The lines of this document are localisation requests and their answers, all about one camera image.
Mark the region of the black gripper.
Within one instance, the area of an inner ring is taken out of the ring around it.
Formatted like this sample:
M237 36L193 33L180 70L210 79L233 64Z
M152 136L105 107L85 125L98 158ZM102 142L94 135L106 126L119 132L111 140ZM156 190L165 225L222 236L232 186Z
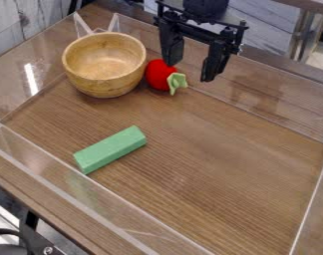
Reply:
M241 49L247 21L228 13L229 0L156 0L161 55L174 66L182 60L184 37L209 44L202 62L202 82L212 82L222 73L229 55Z

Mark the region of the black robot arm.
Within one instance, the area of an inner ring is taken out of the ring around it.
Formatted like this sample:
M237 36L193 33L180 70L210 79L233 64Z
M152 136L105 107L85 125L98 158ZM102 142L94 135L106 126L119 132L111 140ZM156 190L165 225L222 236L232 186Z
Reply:
M160 28L161 56L169 66L184 57L184 38L208 45L202 61L202 82L210 82L224 72L230 55L241 50L245 20L229 18L229 0L156 0L158 12L156 25Z

